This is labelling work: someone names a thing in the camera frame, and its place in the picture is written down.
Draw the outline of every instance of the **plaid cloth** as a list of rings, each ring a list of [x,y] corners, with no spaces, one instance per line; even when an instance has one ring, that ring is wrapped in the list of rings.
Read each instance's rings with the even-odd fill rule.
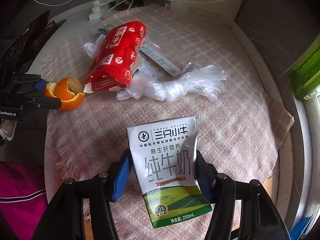
[[[117,101],[116,93],[86,95],[79,108],[51,111],[48,116],[45,154],[58,154],[61,178],[90,179],[107,170],[128,147],[126,127],[195,115],[198,146],[205,160],[231,178],[265,181],[276,163],[277,150],[293,124],[293,117],[263,89],[258,74],[230,29],[194,25],[157,6],[120,12],[52,51],[44,59],[43,76],[59,81],[73,76],[84,81],[92,60],[83,49],[99,34],[98,27],[118,26],[132,20],[165,36],[195,59],[196,65],[216,65],[227,72],[227,91],[217,103],[188,94],[172,103],[149,98]],[[169,79],[153,64],[159,80]],[[203,239],[212,213],[166,228],[153,229],[134,172],[119,202],[111,204],[120,239]],[[88,204],[84,205],[89,213]],[[239,220],[236,205],[234,224]]]

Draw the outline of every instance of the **orange peel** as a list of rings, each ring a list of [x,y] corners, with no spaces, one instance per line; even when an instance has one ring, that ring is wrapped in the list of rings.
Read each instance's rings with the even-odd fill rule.
[[[75,78],[64,78],[58,83],[49,82],[44,89],[44,96],[59,98],[59,111],[68,111],[77,108],[84,99],[84,87]]]

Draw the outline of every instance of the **green container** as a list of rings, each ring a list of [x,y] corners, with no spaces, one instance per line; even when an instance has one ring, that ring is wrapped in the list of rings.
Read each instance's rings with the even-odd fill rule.
[[[320,36],[286,75],[297,100],[308,100],[320,92]]]

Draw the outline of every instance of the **red wrapper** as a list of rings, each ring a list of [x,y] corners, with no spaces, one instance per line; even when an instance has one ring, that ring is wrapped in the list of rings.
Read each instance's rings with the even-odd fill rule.
[[[92,92],[129,87],[137,54],[146,36],[139,21],[122,24],[108,32],[100,54],[90,68],[85,83]]]

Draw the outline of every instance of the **screw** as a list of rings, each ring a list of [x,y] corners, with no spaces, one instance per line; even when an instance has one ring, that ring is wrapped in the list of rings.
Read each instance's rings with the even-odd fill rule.
[[[260,181],[258,181],[258,180],[256,180],[256,179],[253,179],[253,180],[252,180],[252,184],[253,184],[254,186],[259,186],[259,185],[260,185]]]
[[[106,176],[108,176],[108,173],[106,171],[102,171],[99,173],[100,178],[105,178]]]
[[[73,179],[72,178],[67,178],[65,181],[64,181],[65,184],[72,184],[73,183]]]
[[[217,176],[219,179],[226,179],[227,178],[226,174],[224,174],[224,173],[218,173]]]

